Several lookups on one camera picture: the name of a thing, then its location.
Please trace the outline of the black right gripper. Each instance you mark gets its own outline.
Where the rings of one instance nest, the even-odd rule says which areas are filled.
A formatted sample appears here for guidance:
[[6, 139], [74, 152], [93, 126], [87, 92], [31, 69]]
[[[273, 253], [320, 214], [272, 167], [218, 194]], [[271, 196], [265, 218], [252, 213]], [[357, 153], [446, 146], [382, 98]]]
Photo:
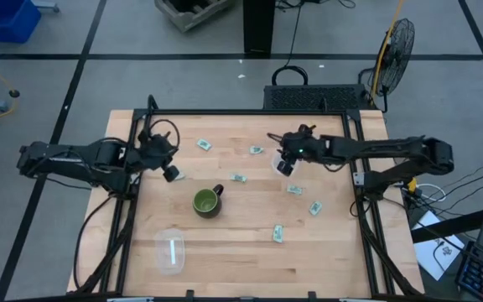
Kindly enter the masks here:
[[278, 152], [281, 155], [281, 160], [277, 165], [277, 170], [281, 174], [290, 176], [297, 161], [317, 164], [329, 163], [329, 160], [325, 157], [326, 141], [313, 136], [315, 128], [315, 125], [301, 124], [297, 132], [285, 133], [280, 138], [279, 145], [281, 148]]

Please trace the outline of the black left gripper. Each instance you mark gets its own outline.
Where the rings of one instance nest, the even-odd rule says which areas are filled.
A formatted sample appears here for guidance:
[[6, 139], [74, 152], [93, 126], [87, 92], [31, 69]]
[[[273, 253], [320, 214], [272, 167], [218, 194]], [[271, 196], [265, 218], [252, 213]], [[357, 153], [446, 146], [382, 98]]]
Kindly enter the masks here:
[[179, 176], [179, 170], [171, 164], [174, 154], [179, 150], [177, 145], [169, 141], [171, 132], [162, 135], [151, 134], [150, 130], [142, 130], [138, 135], [138, 166], [140, 169], [163, 170], [167, 182], [173, 182]]

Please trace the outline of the clear round plastic container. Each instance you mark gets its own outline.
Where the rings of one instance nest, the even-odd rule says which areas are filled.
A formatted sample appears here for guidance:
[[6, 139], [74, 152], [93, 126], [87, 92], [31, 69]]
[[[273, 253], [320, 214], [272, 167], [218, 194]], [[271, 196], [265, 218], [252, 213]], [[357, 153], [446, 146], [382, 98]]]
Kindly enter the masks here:
[[271, 166], [277, 174], [289, 177], [299, 169], [299, 161], [286, 160], [276, 153], [272, 156]]

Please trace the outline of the dark mug with green inside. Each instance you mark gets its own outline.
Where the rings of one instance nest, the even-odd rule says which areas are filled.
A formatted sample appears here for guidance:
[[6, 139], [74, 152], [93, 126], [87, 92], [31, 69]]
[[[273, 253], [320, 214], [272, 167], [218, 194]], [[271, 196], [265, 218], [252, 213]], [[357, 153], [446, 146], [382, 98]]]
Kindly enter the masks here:
[[224, 186], [218, 184], [213, 189], [198, 191], [192, 202], [195, 213], [206, 219], [218, 216], [222, 208], [221, 194], [223, 190]]

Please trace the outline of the clear plastic container lid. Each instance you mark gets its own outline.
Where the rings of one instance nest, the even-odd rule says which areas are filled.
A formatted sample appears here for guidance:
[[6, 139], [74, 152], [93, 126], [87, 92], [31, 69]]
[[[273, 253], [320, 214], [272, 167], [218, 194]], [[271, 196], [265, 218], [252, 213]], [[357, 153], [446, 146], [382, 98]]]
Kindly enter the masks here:
[[169, 228], [154, 237], [156, 268], [163, 275], [181, 273], [185, 263], [184, 235], [179, 229]]

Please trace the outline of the black upright box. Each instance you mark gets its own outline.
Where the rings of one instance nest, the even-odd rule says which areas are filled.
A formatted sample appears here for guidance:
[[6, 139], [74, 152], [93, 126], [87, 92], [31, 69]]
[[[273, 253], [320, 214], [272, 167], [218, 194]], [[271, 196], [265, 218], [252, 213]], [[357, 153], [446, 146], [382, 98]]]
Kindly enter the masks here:
[[242, 0], [244, 52], [270, 55], [275, 0]]

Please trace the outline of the black floor fan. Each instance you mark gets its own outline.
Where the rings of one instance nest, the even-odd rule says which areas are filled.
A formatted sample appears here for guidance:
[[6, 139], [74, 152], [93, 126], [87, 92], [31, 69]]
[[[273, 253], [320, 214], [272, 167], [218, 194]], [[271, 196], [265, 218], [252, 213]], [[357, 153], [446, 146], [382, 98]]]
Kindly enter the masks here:
[[377, 70], [377, 63], [371, 68], [363, 69], [357, 76], [357, 83], [361, 84], [362, 78], [368, 74], [367, 85], [370, 90], [366, 90], [366, 99], [371, 105], [377, 107], [374, 101], [375, 97], [383, 98], [382, 112], [388, 110], [387, 97], [395, 90], [410, 60], [415, 37], [415, 28], [413, 23], [407, 18], [399, 19], [393, 26], [389, 38], [382, 42], [377, 60], [382, 56], [380, 62], [378, 78], [375, 80], [374, 75]]

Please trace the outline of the grey wooden crate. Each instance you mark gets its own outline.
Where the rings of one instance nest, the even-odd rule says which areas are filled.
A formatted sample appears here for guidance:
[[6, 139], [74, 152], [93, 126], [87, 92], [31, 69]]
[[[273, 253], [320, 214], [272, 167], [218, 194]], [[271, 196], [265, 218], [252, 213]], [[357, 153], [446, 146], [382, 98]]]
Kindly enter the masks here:
[[216, 18], [236, 4], [236, 0], [153, 0], [155, 7], [185, 33]]

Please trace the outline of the white paper sheet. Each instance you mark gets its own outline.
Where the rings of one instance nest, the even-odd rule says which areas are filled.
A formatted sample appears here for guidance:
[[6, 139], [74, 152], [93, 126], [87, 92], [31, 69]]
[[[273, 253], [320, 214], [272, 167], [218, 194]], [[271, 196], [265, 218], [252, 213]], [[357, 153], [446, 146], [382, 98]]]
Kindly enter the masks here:
[[452, 262], [465, 247], [457, 236], [436, 238], [414, 243], [418, 264], [435, 280], [439, 281]]

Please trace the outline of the blue plastic bin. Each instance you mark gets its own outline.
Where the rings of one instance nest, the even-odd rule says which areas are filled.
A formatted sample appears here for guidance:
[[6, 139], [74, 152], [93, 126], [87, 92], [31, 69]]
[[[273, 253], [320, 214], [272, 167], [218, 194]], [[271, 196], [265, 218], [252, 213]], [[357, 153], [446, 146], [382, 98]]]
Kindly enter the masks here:
[[0, 42], [25, 43], [40, 19], [31, 0], [0, 0]]

